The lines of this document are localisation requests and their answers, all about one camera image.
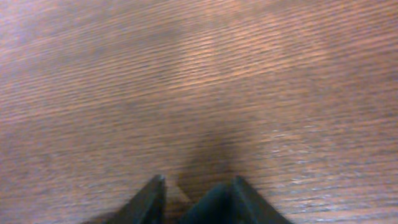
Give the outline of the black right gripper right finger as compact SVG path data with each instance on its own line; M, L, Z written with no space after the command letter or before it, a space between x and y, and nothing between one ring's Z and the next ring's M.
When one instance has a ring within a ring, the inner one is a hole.
M179 224L292 224L243 177L213 187Z

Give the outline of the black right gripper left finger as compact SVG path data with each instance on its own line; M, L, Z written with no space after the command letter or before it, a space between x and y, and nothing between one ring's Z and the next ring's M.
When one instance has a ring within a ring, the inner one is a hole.
M161 224L164 221L166 185L163 175L155 175L105 224Z

